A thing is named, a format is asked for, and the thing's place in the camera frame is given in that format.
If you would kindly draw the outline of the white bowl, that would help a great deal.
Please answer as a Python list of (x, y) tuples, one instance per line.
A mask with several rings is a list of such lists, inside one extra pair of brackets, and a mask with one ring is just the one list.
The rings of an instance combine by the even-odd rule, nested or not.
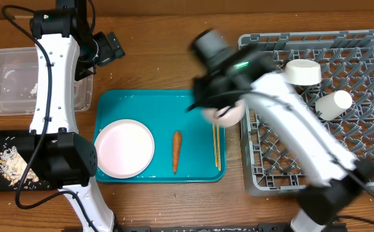
[(204, 108), (202, 114), (206, 120), (224, 128), (237, 124), (245, 114), (246, 104), (243, 99), (235, 102), (235, 106), (227, 106), (220, 110), (216, 108)]

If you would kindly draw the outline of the small white saucer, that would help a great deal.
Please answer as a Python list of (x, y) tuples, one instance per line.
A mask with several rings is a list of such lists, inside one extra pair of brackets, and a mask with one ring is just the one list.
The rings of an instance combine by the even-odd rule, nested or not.
[(286, 81), (298, 86), (311, 86), (322, 81), (321, 65), (306, 59), (294, 59), (285, 66)]

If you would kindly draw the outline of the white napkin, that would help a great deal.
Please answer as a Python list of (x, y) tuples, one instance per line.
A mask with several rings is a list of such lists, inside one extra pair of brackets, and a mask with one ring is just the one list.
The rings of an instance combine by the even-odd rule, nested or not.
[(31, 96), (36, 96), (37, 95), (37, 89), (38, 89), (38, 84), (36, 83), (35, 86), (30, 90), (30, 95)]

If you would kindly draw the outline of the large white plate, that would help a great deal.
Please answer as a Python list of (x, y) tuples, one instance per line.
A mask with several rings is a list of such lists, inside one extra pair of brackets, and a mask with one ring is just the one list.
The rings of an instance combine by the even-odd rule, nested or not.
[(95, 139), (98, 168), (116, 179), (143, 172), (154, 156), (154, 138), (141, 122), (122, 119), (108, 124)]

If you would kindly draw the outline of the white cup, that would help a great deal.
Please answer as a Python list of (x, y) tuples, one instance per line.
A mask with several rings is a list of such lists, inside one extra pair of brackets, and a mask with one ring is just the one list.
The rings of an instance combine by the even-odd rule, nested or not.
[(347, 91), (338, 90), (318, 99), (315, 110), (319, 112), (321, 119), (331, 121), (348, 110), (352, 103), (353, 99)]

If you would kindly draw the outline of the peanut and rice scraps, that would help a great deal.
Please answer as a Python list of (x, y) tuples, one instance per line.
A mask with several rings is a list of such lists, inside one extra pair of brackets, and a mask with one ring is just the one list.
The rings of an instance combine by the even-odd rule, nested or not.
[(26, 166), (15, 146), (15, 137), (0, 137), (0, 191), (16, 190)]

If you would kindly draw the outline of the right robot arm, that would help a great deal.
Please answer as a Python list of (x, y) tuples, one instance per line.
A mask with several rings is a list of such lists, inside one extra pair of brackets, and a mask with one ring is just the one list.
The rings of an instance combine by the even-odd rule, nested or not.
[(206, 74), (193, 79), (195, 108), (230, 113), (243, 100), (301, 160), (310, 184), (299, 192), (293, 231), (322, 231), (366, 189), (374, 165), (342, 146), (300, 100), (269, 58), (252, 45), (235, 50), (215, 30), (190, 45)]

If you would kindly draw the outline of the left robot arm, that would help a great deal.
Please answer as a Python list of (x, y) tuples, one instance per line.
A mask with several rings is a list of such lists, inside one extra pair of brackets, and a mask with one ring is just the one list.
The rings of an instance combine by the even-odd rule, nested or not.
[(95, 20), (87, 17), (93, 7), (88, 0), (70, 0), (33, 11), (25, 34), (37, 49), (37, 100), (18, 150), (27, 171), (68, 199), (84, 231), (120, 231), (95, 178), (95, 146), (79, 134), (75, 119), (75, 83), (125, 54), (114, 33), (94, 31)]

